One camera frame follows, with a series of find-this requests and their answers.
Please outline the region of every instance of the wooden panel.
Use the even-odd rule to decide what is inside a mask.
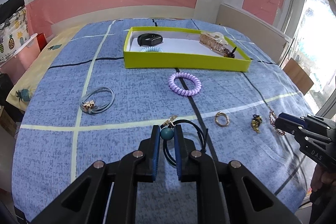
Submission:
[[[275,63],[279,62],[285,46],[291,41],[290,37],[274,26],[246,11],[226,4],[220,5],[216,24],[230,27],[246,35]]]
[[[305,73],[305,71],[291,58],[283,71],[289,76],[297,88],[305,95],[313,86],[313,81]]]

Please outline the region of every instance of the spiral hair tie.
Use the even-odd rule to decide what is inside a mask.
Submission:
[[[174,82],[176,78],[184,78],[184,79],[192,81],[195,84],[195,88],[193,90],[184,90],[184,89],[179,88]],[[185,97],[196,95],[197,93],[199,93],[202,87],[201,82],[198,80],[198,78],[187,72],[173,73],[172,76],[169,77],[168,79],[168,85],[173,92],[177,93],[178,95],[185,96]]]
[[[164,52],[161,48],[159,48],[159,47],[153,47],[153,46],[143,48],[140,51],[141,52]]]

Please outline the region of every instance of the light blue spiral hair tie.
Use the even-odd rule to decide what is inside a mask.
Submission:
[[[161,48],[159,47],[145,47],[142,50],[140,50],[141,52],[164,52]]]

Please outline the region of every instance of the blue bedspread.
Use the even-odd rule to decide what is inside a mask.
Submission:
[[[150,137],[152,125],[161,124],[173,114],[198,123],[189,100],[168,87],[168,77],[174,69],[124,67],[123,43],[128,29],[155,23],[223,33],[253,58],[246,76],[277,114],[311,113],[288,76],[250,39],[233,29],[197,20],[125,19],[88,24],[64,47],[44,75],[20,128],[12,190],[15,206],[28,220],[94,161],[117,161],[136,150],[142,139]],[[267,106],[243,73],[181,71],[194,74],[202,82],[194,101],[209,128],[218,159],[241,161],[294,212],[310,185],[315,164],[299,152],[293,136],[285,138],[275,133],[268,122]],[[114,104],[98,115],[82,113],[79,100],[83,90],[100,86],[114,90]],[[106,94],[100,94],[94,99],[101,105],[104,97]],[[218,111],[228,114],[228,127],[215,124]],[[260,134],[251,128],[253,114],[264,118]],[[186,136],[200,148],[194,129],[182,128],[190,132]],[[172,142],[168,147],[173,154]],[[136,223],[197,223],[196,184],[178,181],[176,170],[167,163],[162,149],[156,182],[139,183]]]

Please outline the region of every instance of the teal bead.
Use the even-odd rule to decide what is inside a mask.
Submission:
[[[165,127],[161,130],[160,135],[162,139],[169,141],[174,137],[174,130],[169,127]]]

